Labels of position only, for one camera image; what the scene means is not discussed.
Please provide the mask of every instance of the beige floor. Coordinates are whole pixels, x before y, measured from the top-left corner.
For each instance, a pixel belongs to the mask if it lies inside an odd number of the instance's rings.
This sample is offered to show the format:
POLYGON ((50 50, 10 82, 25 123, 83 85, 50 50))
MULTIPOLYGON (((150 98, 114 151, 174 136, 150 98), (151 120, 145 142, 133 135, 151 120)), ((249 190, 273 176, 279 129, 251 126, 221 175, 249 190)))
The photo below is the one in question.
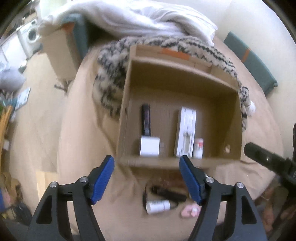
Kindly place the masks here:
POLYGON ((54 88, 57 77, 45 53, 28 60, 24 75, 27 80, 22 89, 31 87, 31 92, 9 127, 11 146, 4 168, 20 181, 24 203, 34 211, 38 204, 36 172, 57 171, 56 153, 67 96, 54 88))

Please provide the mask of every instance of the cardboard box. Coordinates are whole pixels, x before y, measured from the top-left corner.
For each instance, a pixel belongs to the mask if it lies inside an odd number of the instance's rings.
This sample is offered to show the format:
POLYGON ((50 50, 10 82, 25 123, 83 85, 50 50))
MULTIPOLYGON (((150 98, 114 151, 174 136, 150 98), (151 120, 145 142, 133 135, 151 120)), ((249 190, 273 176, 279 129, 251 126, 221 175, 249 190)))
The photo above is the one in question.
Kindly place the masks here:
POLYGON ((190 158, 195 166, 240 161, 242 116, 237 81, 203 60, 144 45, 131 47, 116 161, 135 167, 178 168, 174 147, 182 106, 196 110, 195 138, 204 139, 203 158, 190 158), (150 104, 151 136, 160 138, 158 157, 139 156, 144 103, 150 104))

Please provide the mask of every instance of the white pom-pom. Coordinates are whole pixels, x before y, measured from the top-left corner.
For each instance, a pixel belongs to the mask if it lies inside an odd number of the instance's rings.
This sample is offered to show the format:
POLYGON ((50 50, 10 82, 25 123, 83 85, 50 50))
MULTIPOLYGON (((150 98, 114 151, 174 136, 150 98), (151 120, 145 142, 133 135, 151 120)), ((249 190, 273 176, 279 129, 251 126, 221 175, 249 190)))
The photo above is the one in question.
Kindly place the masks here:
POLYGON ((255 113, 255 111, 256 111, 255 103, 251 101, 249 108, 247 108, 247 115, 252 116, 255 113))

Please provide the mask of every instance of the beige bedsheet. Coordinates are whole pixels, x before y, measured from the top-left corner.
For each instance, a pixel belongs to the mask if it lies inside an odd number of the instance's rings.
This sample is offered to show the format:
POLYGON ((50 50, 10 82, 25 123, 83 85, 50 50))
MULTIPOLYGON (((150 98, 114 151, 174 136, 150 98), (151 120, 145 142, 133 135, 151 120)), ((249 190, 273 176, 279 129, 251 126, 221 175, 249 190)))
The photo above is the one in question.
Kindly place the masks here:
MULTIPOLYGON (((243 133, 243 145, 255 142, 279 155, 283 154, 279 128, 263 91, 242 62, 219 39, 215 46, 231 58, 239 73, 239 79, 250 90, 251 100, 256 104, 256 113, 248 118, 247 131, 243 133)), ((115 155, 118 137, 118 122, 111 119, 101 107, 95 106, 92 86, 98 70, 99 44, 85 57, 68 97, 67 108, 57 155, 59 183, 66 184, 86 176, 101 164, 107 154, 115 155)), ((242 182, 253 199, 269 185, 274 174, 250 160, 242 153, 242 161, 215 169, 207 174, 225 184, 242 182)), ((101 201, 93 206, 106 240, 184 240, 188 238, 196 218, 182 219, 175 210, 158 215, 145 214, 142 207, 142 192, 147 180, 162 175, 179 178, 178 172, 137 169, 116 166, 101 201)), ((221 205, 218 222, 223 221, 225 203, 221 205)), ((74 212, 70 207, 70 221, 77 229, 74 212)))

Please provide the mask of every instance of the metal bolt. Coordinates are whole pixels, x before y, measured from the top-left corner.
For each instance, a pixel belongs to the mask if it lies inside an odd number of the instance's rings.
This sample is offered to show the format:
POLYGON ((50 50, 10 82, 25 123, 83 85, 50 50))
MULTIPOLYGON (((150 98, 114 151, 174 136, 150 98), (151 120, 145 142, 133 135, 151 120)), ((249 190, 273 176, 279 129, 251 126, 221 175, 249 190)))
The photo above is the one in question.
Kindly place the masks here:
POLYGON ((243 188, 243 187, 244 187, 244 184, 242 184, 242 183, 237 183, 237 187, 238 187, 238 188, 243 188))
POLYGON ((55 188, 56 186, 57 186, 57 182, 52 182, 52 183, 50 183, 50 185, 49 185, 51 188, 55 188))
POLYGON ((79 180, 80 180, 81 183, 85 183, 85 182, 88 181, 88 178, 87 177, 81 177, 79 180))
POLYGON ((205 179, 208 183, 213 183, 214 182, 214 179, 212 177, 207 177, 205 179))

